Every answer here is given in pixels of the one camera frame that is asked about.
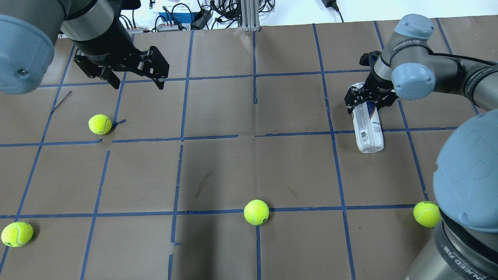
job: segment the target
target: blue tape line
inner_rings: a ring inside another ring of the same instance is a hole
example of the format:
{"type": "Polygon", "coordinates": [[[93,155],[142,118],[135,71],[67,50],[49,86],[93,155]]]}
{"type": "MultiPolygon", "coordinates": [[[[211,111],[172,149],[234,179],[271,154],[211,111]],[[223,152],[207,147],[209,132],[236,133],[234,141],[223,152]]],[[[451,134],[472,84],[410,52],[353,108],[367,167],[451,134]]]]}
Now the blue tape line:
{"type": "Polygon", "coordinates": [[[91,141],[69,141],[69,142],[44,142],[42,146],[59,146],[59,145],[89,145],[89,144],[97,144],[102,142],[102,138],[98,140],[91,141]]]}
{"type": "Polygon", "coordinates": [[[113,143],[129,143],[129,142],[159,142],[159,141],[178,141],[180,137],[172,138],[144,138],[144,139],[123,139],[123,140],[113,140],[113,143]]]}
{"type": "Polygon", "coordinates": [[[3,265],[5,264],[5,259],[7,258],[7,253],[9,248],[10,248],[9,246],[5,246],[5,250],[3,251],[3,256],[1,258],[1,263],[0,263],[0,274],[1,271],[3,270],[3,265]]]}
{"type": "Polygon", "coordinates": [[[446,128],[418,128],[418,129],[410,129],[410,131],[439,131],[439,130],[455,130],[458,127],[446,127],[446,128]]]}
{"type": "Polygon", "coordinates": [[[115,123],[118,120],[118,114],[120,112],[120,105],[121,105],[121,96],[123,95],[123,88],[125,87],[125,81],[126,81],[126,73],[123,74],[123,80],[120,83],[120,93],[118,94],[118,101],[116,102],[116,109],[114,110],[114,118],[113,118],[113,123],[115,123]]]}
{"type": "MultiPolygon", "coordinates": [[[[333,71],[323,71],[325,74],[334,73],[351,73],[351,72],[370,72],[370,69],[353,69],[353,70],[333,70],[333,71]]],[[[239,79],[248,77],[279,77],[279,76],[299,76],[299,75],[316,75],[321,74],[321,71],[315,72],[293,72],[293,73],[269,73],[269,74],[250,74],[250,75],[230,75],[230,76],[210,76],[210,77],[189,77],[189,80],[219,80],[219,79],[239,79]]],[[[173,81],[186,81],[187,78],[168,78],[165,82],[173,81]]],[[[153,80],[133,80],[133,81],[123,81],[125,84],[133,83],[152,83],[153,80]]],[[[107,82],[97,82],[97,83],[76,83],[76,84],[63,84],[63,85],[43,85],[40,88],[56,88],[56,87],[75,87],[75,86],[96,86],[96,85],[107,85],[107,82]]]]}
{"type": "Polygon", "coordinates": [[[476,104],[472,104],[472,107],[474,107],[474,112],[476,113],[476,115],[479,115],[479,110],[477,109],[476,104]]]}
{"type": "Polygon", "coordinates": [[[37,219],[37,218],[88,218],[93,217],[92,213],[71,213],[71,214],[24,214],[20,219],[37,219]]]}
{"type": "Polygon", "coordinates": [[[256,32],[252,33],[252,72],[254,74],[252,80],[252,88],[253,88],[253,103],[257,104],[257,90],[256,90],[256,32]]]}
{"type": "Polygon", "coordinates": [[[106,178],[107,172],[107,164],[109,163],[109,155],[111,154],[111,150],[107,150],[106,160],[104,161],[104,167],[102,168],[102,177],[100,179],[99,192],[97,193],[97,199],[95,201],[95,208],[92,215],[92,223],[90,225],[90,232],[88,233],[88,241],[87,247],[85,249],[85,256],[83,257],[83,265],[81,268],[80,280],[84,280],[85,278],[85,270],[87,268],[88,254],[90,252],[90,245],[92,244],[93,231],[95,228],[95,220],[97,219],[97,212],[99,210],[100,197],[102,195],[102,186],[104,185],[104,180],[106,178]]]}
{"type": "Polygon", "coordinates": [[[316,25],[313,24],[313,32],[315,33],[315,41],[316,41],[316,48],[318,51],[318,59],[320,60],[320,70],[322,73],[322,84],[323,84],[323,92],[325,95],[325,107],[327,108],[327,118],[329,121],[329,127],[330,127],[330,136],[332,138],[332,148],[334,151],[334,161],[336,164],[336,173],[337,173],[337,182],[339,185],[339,194],[341,197],[341,208],[343,211],[343,217],[344,217],[344,233],[346,235],[346,245],[348,248],[348,257],[349,257],[349,265],[350,265],[350,270],[351,270],[351,277],[353,280],[356,280],[356,274],[355,274],[355,265],[353,262],[353,252],[351,249],[351,240],[349,236],[349,226],[348,226],[348,219],[346,217],[346,202],[344,199],[344,191],[343,191],[343,186],[342,186],[342,178],[341,178],[341,170],[339,168],[339,159],[337,157],[337,149],[336,149],[336,140],[335,140],[335,134],[334,134],[334,126],[332,124],[332,119],[330,117],[330,105],[329,105],[329,96],[327,93],[327,83],[325,82],[325,73],[323,70],[323,60],[322,60],[322,52],[320,50],[320,42],[318,40],[318,33],[316,31],[316,25]]]}
{"type": "Polygon", "coordinates": [[[450,43],[448,43],[448,39],[446,38],[446,35],[444,34],[443,27],[441,26],[441,23],[439,22],[439,19],[436,18],[437,26],[439,27],[439,31],[441,31],[441,35],[443,35],[443,40],[444,43],[446,44],[446,47],[448,48],[448,52],[450,54],[453,54],[453,51],[451,50],[450,43]]]}
{"type": "Polygon", "coordinates": [[[408,121],[403,110],[403,105],[401,101],[398,100],[399,110],[401,111],[401,116],[403,117],[403,122],[406,128],[406,134],[408,135],[408,141],[410,142],[411,153],[413,154],[413,160],[415,161],[415,167],[417,168],[418,178],[420,180],[420,186],[422,187],[422,192],[424,193],[425,200],[429,200],[429,196],[425,192],[425,182],[422,176],[422,170],[420,169],[420,164],[418,163],[417,152],[415,151],[415,146],[413,145],[413,140],[411,138],[410,127],[408,126],[408,121]]]}
{"type": "Polygon", "coordinates": [[[267,133],[265,135],[256,135],[254,137],[277,137],[277,136],[303,136],[303,135],[327,135],[330,131],[317,131],[317,132],[290,132],[290,133],[267,133]]]}
{"type": "Polygon", "coordinates": [[[237,138],[238,135],[214,135],[214,136],[194,136],[194,137],[185,137],[184,140],[204,140],[204,139],[230,139],[237,138]]]}
{"type": "Polygon", "coordinates": [[[171,280],[171,273],[173,272],[173,254],[169,255],[168,262],[168,280],[171,280]]]}
{"type": "Polygon", "coordinates": [[[339,131],[334,131],[334,134],[350,134],[350,133],[355,133],[354,130],[339,130],[339,131]]]}
{"type": "Polygon", "coordinates": [[[98,213],[97,217],[170,216],[173,211],[98,213]]]}
{"type": "Polygon", "coordinates": [[[178,196],[180,195],[180,178],[182,175],[182,158],[183,158],[183,145],[180,145],[180,154],[178,155],[178,170],[176,171],[175,204],[173,206],[174,214],[173,214],[173,222],[171,223],[171,242],[175,242],[176,217],[177,217],[176,212],[178,211],[178,196]]]}
{"type": "Polygon", "coordinates": [[[323,73],[325,74],[354,73],[354,72],[370,72],[370,69],[323,71],[323,73]]]}
{"type": "Polygon", "coordinates": [[[274,74],[257,74],[258,77],[280,77],[280,76],[301,76],[301,75],[318,75],[320,71],[315,72],[293,72],[293,73],[274,73],[274,74]]]}
{"type": "Polygon", "coordinates": [[[95,83],[74,83],[74,84],[62,84],[62,85],[43,85],[39,88],[58,88],[58,87],[79,87],[79,86],[98,86],[107,85],[108,82],[95,82],[95,83]]]}
{"type": "Polygon", "coordinates": [[[281,207],[270,208],[270,212],[301,212],[301,211],[335,211],[342,210],[342,206],[321,206],[321,207],[281,207]]]}
{"type": "MultiPolygon", "coordinates": [[[[347,210],[368,210],[368,209],[398,209],[411,208],[415,204],[390,204],[390,205],[354,205],[346,206],[347,210]]],[[[340,211],[342,206],[320,206],[320,207],[278,207],[270,208],[270,212],[307,212],[307,211],[340,211]]],[[[152,212],[117,212],[117,213],[97,213],[97,217],[135,217],[135,216],[172,216],[172,215],[216,215],[243,213],[244,209],[221,209],[221,210],[187,210],[187,211],[152,211],[152,212]]],[[[16,215],[1,215],[0,219],[14,219],[16,215]]],[[[93,213],[73,213],[73,214],[23,214],[20,219],[27,218],[89,218],[93,213]]]]}
{"type": "Polygon", "coordinates": [[[41,146],[41,143],[0,144],[0,147],[29,147],[29,146],[41,146]]]}
{"type": "Polygon", "coordinates": [[[0,147],[28,147],[28,146],[55,146],[55,145],[87,145],[101,142],[102,139],[93,141],[70,141],[70,142],[43,142],[43,143],[18,143],[0,144],[0,147]]]}
{"type": "Polygon", "coordinates": [[[375,31],[377,32],[377,37],[378,37],[378,41],[379,41],[379,43],[380,43],[380,47],[381,47],[382,49],[384,49],[384,42],[382,41],[382,37],[381,37],[381,35],[380,35],[380,31],[379,31],[379,29],[378,29],[377,21],[374,21],[374,22],[373,22],[373,24],[374,24],[374,26],[375,26],[375,31]]]}
{"type": "Polygon", "coordinates": [[[261,231],[259,226],[256,226],[256,267],[257,280],[261,280],[261,231]]]}
{"type": "Polygon", "coordinates": [[[178,215],[213,215],[213,214],[230,214],[230,213],[243,213],[244,209],[225,209],[225,210],[190,210],[190,211],[177,211],[178,215]]]}
{"type": "Polygon", "coordinates": [[[187,62],[187,78],[185,79],[185,95],[183,96],[183,112],[182,112],[182,128],[180,133],[180,140],[183,141],[185,137],[185,116],[187,115],[187,98],[188,98],[188,85],[190,79],[190,63],[192,61],[192,45],[194,43],[194,31],[190,31],[190,45],[188,49],[188,62],[187,62]]]}
{"type": "Polygon", "coordinates": [[[73,91],[72,91],[72,90],[70,90],[70,91],[66,94],[66,96],[64,96],[64,98],[61,100],[61,102],[59,102],[59,104],[57,104],[57,106],[55,106],[55,108],[53,108],[53,109],[52,109],[52,111],[50,111],[50,112],[51,112],[51,113],[53,113],[53,112],[55,111],[55,109],[57,109],[57,107],[59,107],[59,106],[62,104],[62,102],[63,102],[63,101],[64,101],[64,100],[65,100],[65,99],[66,99],[66,98],[67,98],[67,97],[68,97],[68,96],[69,96],[72,92],[73,92],[73,91]]]}
{"type": "Polygon", "coordinates": [[[373,210],[373,209],[403,209],[413,208],[415,204],[398,204],[398,205],[366,205],[366,206],[347,206],[348,210],[373,210]]]}
{"type": "MultiPolygon", "coordinates": [[[[131,81],[125,81],[127,84],[136,84],[136,83],[152,83],[154,80],[131,80],[131,81]]],[[[168,78],[164,79],[164,82],[174,82],[174,81],[185,81],[185,78],[168,78]]]]}
{"type": "Polygon", "coordinates": [[[213,76],[213,77],[189,77],[189,80],[219,80],[219,79],[238,79],[252,77],[253,75],[231,75],[231,76],[213,76]]]}

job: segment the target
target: black cable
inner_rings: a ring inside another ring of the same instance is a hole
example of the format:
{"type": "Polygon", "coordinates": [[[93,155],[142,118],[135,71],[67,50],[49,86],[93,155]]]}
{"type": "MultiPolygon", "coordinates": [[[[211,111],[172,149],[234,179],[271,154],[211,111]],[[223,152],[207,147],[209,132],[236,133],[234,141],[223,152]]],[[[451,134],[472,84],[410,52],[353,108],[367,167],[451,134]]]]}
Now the black cable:
{"type": "Polygon", "coordinates": [[[135,10],[131,11],[131,20],[133,21],[133,28],[136,28],[136,23],[135,23],[135,10]]]}
{"type": "Polygon", "coordinates": [[[128,20],[129,25],[130,25],[131,27],[133,27],[133,24],[131,23],[131,20],[130,20],[127,16],[125,16],[125,15],[121,14],[121,15],[120,15],[120,17],[123,17],[123,18],[125,18],[126,20],[128,20]]]}
{"type": "Polygon", "coordinates": [[[230,23],[227,27],[225,27],[225,29],[228,29],[230,25],[234,24],[234,22],[236,22],[236,20],[232,20],[232,23],[230,23]]]}
{"type": "Polygon", "coordinates": [[[166,13],[166,16],[168,17],[168,20],[171,24],[175,24],[175,18],[173,17],[173,14],[166,8],[166,6],[163,6],[162,9],[166,13]]]}
{"type": "Polygon", "coordinates": [[[204,14],[204,12],[202,11],[202,6],[201,6],[201,2],[199,0],[197,0],[197,4],[199,4],[199,9],[200,9],[200,12],[202,13],[202,17],[204,18],[204,21],[206,22],[206,28],[209,29],[209,26],[208,26],[208,20],[206,19],[206,15],[204,14]]]}
{"type": "Polygon", "coordinates": [[[156,30],[156,32],[157,32],[157,20],[160,19],[160,18],[162,18],[164,21],[166,21],[166,18],[163,17],[163,16],[161,16],[161,15],[159,15],[159,16],[156,17],[156,21],[154,23],[154,29],[153,29],[153,30],[156,30]]]}
{"type": "Polygon", "coordinates": [[[128,22],[126,22],[126,19],[124,19],[123,17],[120,16],[120,19],[122,19],[124,21],[124,23],[126,24],[126,29],[129,29],[129,25],[128,25],[128,22]]]}
{"type": "Polygon", "coordinates": [[[344,19],[342,18],[342,14],[341,14],[341,11],[339,11],[339,7],[335,8],[334,10],[336,10],[336,12],[339,14],[339,16],[341,17],[341,21],[344,22],[344,19]]]}
{"type": "Polygon", "coordinates": [[[175,11],[175,8],[176,8],[177,6],[180,6],[180,5],[183,5],[183,6],[187,7],[187,10],[188,10],[188,11],[189,11],[189,13],[190,13],[190,18],[192,19],[192,21],[191,21],[191,22],[192,22],[192,23],[194,23],[194,16],[192,16],[192,11],[191,11],[191,9],[190,9],[190,8],[189,8],[186,4],[184,4],[184,3],[178,3],[178,4],[176,4],[175,6],[173,6],[173,8],[171,8],[171,13],[172,13],[172,14],[173,14],[173,13],[175,13],[175,12],[174,12],[174,11],[175,11]]]}
{"type": "Polygon", "coordinates": [[[339,14],[339,16],[341,17],[341,21],[344,22],[341,11],[339,10],[339,6],[337,5],[337,1],[333,2],[331,7],[339,14]]]}

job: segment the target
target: grid line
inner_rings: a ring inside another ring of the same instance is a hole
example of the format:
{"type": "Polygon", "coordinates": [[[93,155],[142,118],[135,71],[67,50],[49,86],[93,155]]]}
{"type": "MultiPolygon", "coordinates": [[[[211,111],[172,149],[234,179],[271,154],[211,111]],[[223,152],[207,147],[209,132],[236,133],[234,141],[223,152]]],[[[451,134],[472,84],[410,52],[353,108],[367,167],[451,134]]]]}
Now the grid line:
{"type": "Polygon", "coordinates": [[[341,208],[343,212],[343,222],[344,222],[344,232],[346,236],[346,247],[348,249],[348,259],[349,259],[349,265],[350,265],[350,270],[351,270],[351,278],[352,280],[356,280],[356,275],[355,275],[355,266],[353,262],[353,252],[351,249],[351,240],[349,236],[349,226],[348,226],[348,218],[347,218],[347,210],[346,210],[346,202],[344,199],[344,190],[342,187],[342,179],[341,179],[341,169],[339,167],[339,159],[337,157],[337,149],[336,149],[336,139],[335,139],[335,134],[334,134],[334,126],[332,124],[332,119],[330,117],[330,105],[329,105],[329,96],[327,93],[327,84],[325,81],[325,72],[323,69],[323,60],[322,60],[322,52],[320,50],[320,41],[318,40],[318,33],[316,31],[316,25],[313,24],[313,32],[315,34],[315,41],[316,41],[316,48],[318,51],[318,59],[320,61],[320,70],[322,74],[322,84],[323,84],[323,92],[325,96],[325,107],[327,109],[327,118],[329,121],[329,127],[330,127],[330,136],[332,138],[332,148],[334,151],[334,161],[336,164],[336,173],[337,173],[337,182],[339,185],[339,195],[341,197],[341,208]]]}
{"type": "MultiPolygon", "coordinates": [[[[131,35],[131,41],[135,42],[135,34],[131,35]]],[[[116,110],[114,111],[114,118],[113,118],[113,124],[115,124],[118,121],[118,114],[120,112],[120,105],[121,105],[121,97],[123,95],[123,88],[125,87],[125,82],[126,82],[126,74],[128,72],[123,73],[123,80],[121,80],[120,83],[120,93],[118,94],[118,101],[116,102],[116,110]]]]}
{"type": "MultiPolygon", "coordinates": [[[[355,73],[355,72],[369,72],[370,69],[346,69],[346,70],[327,70],[323,71],[325,74],[337,74],[337,73],[355,73]]],[[[219,80],[219,79],[239,79],[248,77],[280,77],[280,76],[301,76],[301,75],[317,75],[321,74],[322,71],[312,71],[312,72],[288,72],[288,73],[266,73],[266,74],[247,74],[247,75],[229,75],[229,76],[206,76],[206,77],[189,77],[190,81],[198,80],[219,80]]],[[[175,82],[175,81],[186,81],[187,78],[167,78],[164,82],[175,82]]],[[[122,81],[125,84],[132,83],[152,83],[153,80],[129,80],[122,81]]],[[[108,85],[107,82],[94,82],[94,83],[73,83],[73,84],[62,84],[62,85],[42,85],[40,88],[55,88],[55,87],[76,87],[76,86],[96,86],[96,85],[108,85]]]]}
{"type": "Polygon", "coordinates": [[[382,50],[384,50],[384,42],[382,41],[382,37],[380,35],[380,30],[378,29],[378,24],[377,24],[376,20],[373,22],[373,25],[375,26],[375,31],[377,32],[377,37],[378,37],[378,42],[380,43],[380,48],[382,50]]]}
{"type": "Polygon", "coordinates": [[[95,200],[94,212],[92,214],[92,223],[90,224],[90,230],[88,232],[88,240],[87,240],[87,246],[85,248],[85,256],[83,257],[80,280],[84,280],[85,278],[85,271],[87,269],[87,262],[88,262],[88,254],[90,253],[90,246],[92,244],[93,231],[95,229],[95,221],[97,219],[97,213],[99,211],[100,197],[102,195],[102,186],[104,185],[104,180],[106,178],[107,165],[109,163],[110,154],[111,150],[107,150],[106,159],[104,161],[104,167],[102,168],[102,177],[100,179],[99,191],[97,192],[97,199],[95,200]]]}
{"type": "MultiPolygon", "coordinates": [[[[389,204],[389,205],[352,205],[346,206],[347,210],[375,210],[375,209],[401,209],[413,208],[415,204],[389,204]]],[[[310,211],[342,211],[342,206],[319,206],[319,207],[276,207],[269,208],[270,212],[310,212],[310,211]]],[[[187,210],[187,211],[152,211],[152,212],[115,212],[97,213],[97,217],[136,217],[136,216],[189,216],[189,215],[214,215],[243,213],[244,209],[221,209],[221,210],[187,210]]],[[[15,215],[1,215],[1,219],[13,219],[15,215]]],[[[89,218],[93,213],[73,214],[22,214],[20,219],[26,218],[89,218]]]]}
{"type": "MultiPolygon", "coordinates": [[[[47,124],[45,125],[45,130],[43,131],[43,136],[41,137],[41,142],[40,143],[43,143],[45,141],[45,137],[47,135],[48,127],[50,126],[50,121],[52,120],[52,116],[54,114],[54,108],[57,106],[57,99],[59,98],[59,95],[60,95],[60,92],[61,92],[61,89],[62,89],[62,83],[64,82],[64,79],[66,78],[67,70],[69,69],[69,64],[71,62],[71,57],[73,56],[74,49],[75,49],[75,45],[73,44],[73,47],[71,48],[71,52],[69,53],[69,58],[68,58],[68,60],[66,62],[66,67],[64,68],[64,73],[62,75],[61,82],[59,84],[59,89],[57,90],[57,94],[55,95],[54,102],[53,102],[52,108],[50,110],[50,114],[48,115],[47,124]]],[[[35,156],[35,159],[33,161],[33,166],[31,168],[31,172],[29,174],[29,178],[28,178],[28,181],[26,183],[26,187],[25,187],[24,192],[22,194],[21,201],[19,203],[19,208],[17,210],[16,217],[14,219],[15,222],[17,222],[19,220],[19,217],[20,217],[20,214],[21,214],[21,211],[22,211],[22,207],[24,205],[24,201],[26,199],[26,195],[28,193],[29,186],[31,184],[31,180],[33,179],[33,174],[34,174],[34,171],[36,169],[36,164],[38,163],[38,159],[40,157],[41,148],[42,148],[42,146],[40,145],[38,147],[38,151],[36,152],[36,156],[35,156]]],[[[3,252],[3,256],[2,256],[2,259],[1,259],[1,262],[0,262],[0,274],[1,274],[2,270],[3,270],[3,265],[5,264],[5,259],[7,258],[8,249],[9,249],[9,246],[6,246],[5,247],[5,251],[3,252]]]]}
{"type": "Polygon", "coordinates": [[[187,99],[188,99],[188,85],[190,79],[190,64],[192,62],[192,45],[194,43],[194,31],[190,31],[190,45],[188,49],[188,62],[187,62],[187,76],[185,78],[185,95],[183,96],[183,112],[182,112],[182,128],[180,133],[180,140],[183,141],[185,137],[185,117],[187,114],[187,99]]]}
{"type": "Polygon", "coordinates": [[[256,89],[256,77],[257,77],[257,71],[256,71],[256,32],[252,32],[252,73],[253,73],[253,80],[252,80],[252,87],[253,87],[253,103],[257,104],[257,89],[256,89]]]}
{"type": "MultiPolygon", "coordinates": [[[[430,127],[430,128],[409,128],[410,132],[418,131],[447,131],[455,130],[458,127],[430,127]]],[[[405,132],[406,128],[399,129],[382,129],[382,132],[405,132]]],[[[354,130],[344,130],[344,131],[333,131],[334,134],[352,134],[355,133],[354,130]]],[[[254,137],[282,137],[282,136],[305,136],[305,135],[329,135],[330,131],[314,131],[314,132],[288,132],[288,133],[267,133],[264,135],[255,135],[254,137]]],[[[238,138],[239,135],[212,135],[212,136],[192,136],[184,137],[184,140],[208,140],[208,139],[231,139],[238,138]]],[[[113,143],[128,143],[128,142],[159,142],[159,141],[180,141],[180,137],[171,138],[138,138],[138,139],[119,139],[112,140],[113,143]]],[[[68,141],[68,142],[44,142],[44,143],[12,143],[12,144],[0,144],[2,147],[28,147],[28,146],[57,146],[57,145],[89,145],[98,144],[102,142],[102,139],[90,140],[90,141],[68,141]]]]}
{"type": "MultiPolygon", "coordinates": [[[[176,236],[176,218],[178,217],[178,197],[180,196],[180,179],[182,173],[182,158],[183,158],[183,145],[180,145],[180,153],[178,155],[178,169],[176,172],[176,187],[175,187],[175,202],[173,206],[173,218],[171,222],[171,243],[175,244],[176,236]]],[[[171,274],[173,271],[173,254],[169,256],[168,262],[168,279],[171,279],[171,274]]]]}
{"type": "Polygon", "coordinates": [[[422,176],[422,170],[420,169],[420,164],[418,162],[417,151],[415,150],[415,145],[413,144],[413,139],[411,138],[410,127],[408,126],[408,121],[406,120],[406,116],[403,110],[403,105],[401,101],[398,100],[399,110],[401,111],[401,116],[403,117],[403,122],[406,127],[406,135],[408,137],[408,141],[410,142],[410,149],[413,155],[413,160],[415,161],[415,167],[417,168],[418,179],[420,180],[420,186],[422,187],[422,193],[424,194],[425,200],[429,200],[429,196],[425,190],[425,182],[424,177],[422,176]]]}

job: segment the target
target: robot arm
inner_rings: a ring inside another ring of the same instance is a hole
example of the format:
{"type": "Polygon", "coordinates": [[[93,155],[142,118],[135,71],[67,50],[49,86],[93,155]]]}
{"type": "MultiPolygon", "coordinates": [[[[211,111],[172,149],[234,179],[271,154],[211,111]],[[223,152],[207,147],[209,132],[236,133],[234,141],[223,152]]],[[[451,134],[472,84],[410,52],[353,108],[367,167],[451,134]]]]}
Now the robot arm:
{"type": "Polygon", "coordinates": [[[427,45],[433,31],[431,20],[410,14],[401,19],[382,53],[364,54],[360,64],[370,66],[371,72],[363,88],[351,87],[346,94],[348,113],[365,101],[376,101],[380,109],[398,97],[413,100],[433,91],[463,95],[488,111],[497,109],[497,63],[433,53],[427,45]]]}
{"type": "Polygon", "coordinates": [[[62,30],[77,46],[74,61],[89,78],[119,88],[113,71],[152,79],[159,89],[169,72],[160,51],[139,51],[108,0],[0,0],[0,91],[36,89],[52,62],[62,30]]]}

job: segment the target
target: yellow tennis ball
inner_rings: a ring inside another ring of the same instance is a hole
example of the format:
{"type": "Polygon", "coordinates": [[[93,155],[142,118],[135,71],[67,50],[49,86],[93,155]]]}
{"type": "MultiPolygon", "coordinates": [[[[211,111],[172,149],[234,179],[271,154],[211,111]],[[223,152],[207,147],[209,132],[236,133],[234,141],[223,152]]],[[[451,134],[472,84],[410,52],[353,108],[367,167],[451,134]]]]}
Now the yellow tennis ball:
{"type": "Polygon", "coordinates": [[[97,135],[108,133],[113,127],[113,122],[106,115],[95,115],[88,121],[88,127],[97,135]]]}
{"type": "Polygon", "coordinates": [[[248,223],[254,226],[259,226],[266,222],[269,214],[270,210],[268,209],[268,205],[259,199],[249,202],[244,208],[244,218],[248,223]]]}
{"type": "Polygon", "coordinates": [[[1,241],[10,247],[26,244],[33,236],[33,227],[24,222],[15,222],[6,226],[1,232],[1,241]]]}
{"type": "Polygon", "coordinates": [[[441,214],[439,213],[439,206],[430,201],[422,201],[415,205],[413,209],[413,216],[417,223],[426,228],[433,228],[441,221],[441,214]]]}

